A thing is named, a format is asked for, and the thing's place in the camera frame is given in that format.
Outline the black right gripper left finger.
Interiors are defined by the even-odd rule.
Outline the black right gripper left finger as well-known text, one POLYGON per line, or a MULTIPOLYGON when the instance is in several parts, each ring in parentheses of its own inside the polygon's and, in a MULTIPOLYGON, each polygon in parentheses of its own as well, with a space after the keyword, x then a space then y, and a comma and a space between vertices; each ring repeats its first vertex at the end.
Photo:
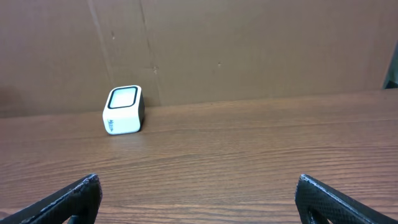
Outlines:
POLYGON ((89 174, 42 200, 1 220, 1 223, 94 224, 102 199, 97 174, 89 174))

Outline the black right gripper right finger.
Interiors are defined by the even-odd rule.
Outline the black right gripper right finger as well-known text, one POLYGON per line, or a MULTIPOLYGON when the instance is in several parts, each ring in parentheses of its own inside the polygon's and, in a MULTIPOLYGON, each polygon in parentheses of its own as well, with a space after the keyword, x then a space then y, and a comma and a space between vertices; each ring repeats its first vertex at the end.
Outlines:
POLYGON ((302 223, 397 224, 397 220, 373 210, 307 174, 299 177, 295 190, 295 204, 302 223))

